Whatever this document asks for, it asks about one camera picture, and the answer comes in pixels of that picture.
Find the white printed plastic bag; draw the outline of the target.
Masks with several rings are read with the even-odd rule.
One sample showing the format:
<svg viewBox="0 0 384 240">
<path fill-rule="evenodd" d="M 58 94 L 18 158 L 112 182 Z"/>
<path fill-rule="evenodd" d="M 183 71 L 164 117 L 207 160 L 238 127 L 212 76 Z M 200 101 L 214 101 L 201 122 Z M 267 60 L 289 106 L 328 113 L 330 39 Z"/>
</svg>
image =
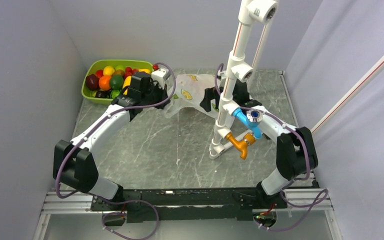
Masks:
<svg viewBox="0 0 384 240">
<path fill-rule="evenodd" d="M 171 118 L 181 109 L 194 108 L 216 119 L 218 117 L 218 110 L 215 109 L 216 102 L 214 99 L 210 101 L 210 111 L 206 111 L 200 106 L 205 97 L 205 89 L 215 86 L 214 79 L 214 74 L 179 74 L 176 77 L 175 93 L 170 99 L 170 103 L 164 107 L 163 116 Z"/>
</svg>

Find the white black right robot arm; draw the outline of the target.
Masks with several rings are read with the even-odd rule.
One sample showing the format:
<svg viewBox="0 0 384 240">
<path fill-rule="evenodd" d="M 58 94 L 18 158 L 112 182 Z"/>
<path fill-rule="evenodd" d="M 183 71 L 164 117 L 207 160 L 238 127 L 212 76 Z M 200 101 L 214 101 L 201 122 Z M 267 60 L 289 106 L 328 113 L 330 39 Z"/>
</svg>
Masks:
<svg viewBox="0 0 384 240">
<path fill-rule="evenodd" d="M 232 101 L 218 106 L 222 94 L 222 87 L 207 88 L 200 103 L 206 112 L 215 109 L 222 113 L 215 123 L 209 156 L 215 159 L 234 147 L 245 160 L 248 147 L 256 140 L 262 137 L 272 140 L 276 144 L 276 168 L 257 184 L 255 194 L 256 203 L 267 208 L 275 201 L 276 194 L 294 181 L 307 180 L 310 171 L 318 166 L 312 133 L 307 127 L 293 126 L 269 112 L 251 98 L 245 82 L 237 81 Z"/>
</svg>

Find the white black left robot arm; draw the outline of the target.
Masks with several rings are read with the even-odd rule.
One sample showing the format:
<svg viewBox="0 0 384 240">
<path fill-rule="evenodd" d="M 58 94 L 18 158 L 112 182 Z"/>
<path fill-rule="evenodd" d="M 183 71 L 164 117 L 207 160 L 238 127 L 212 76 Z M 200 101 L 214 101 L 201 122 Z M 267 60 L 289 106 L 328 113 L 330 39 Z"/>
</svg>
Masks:
<svg viewBox="0 0 384 240">
<path fill-rule="evenodd" d="M 167 92 L 165 81 L 169 77 L 174 78 L 175 75 L 167 68 L 151 74 L 143 71 L 134 73 L 130 83 L 120 90 L 91 126 L 72 140 L 60 140 L 55 145 L 52 176 L 59 198 L 70 196 L 61 194 L 61 184 L 65 184 L 75 192 L 103 198 L 104 204 L 111 210 L 123 205 L 124 188 L 99 174 L 94 153 L 143 109 L 163 109 L 170 102 L 174 92 Z"/>
</svg>

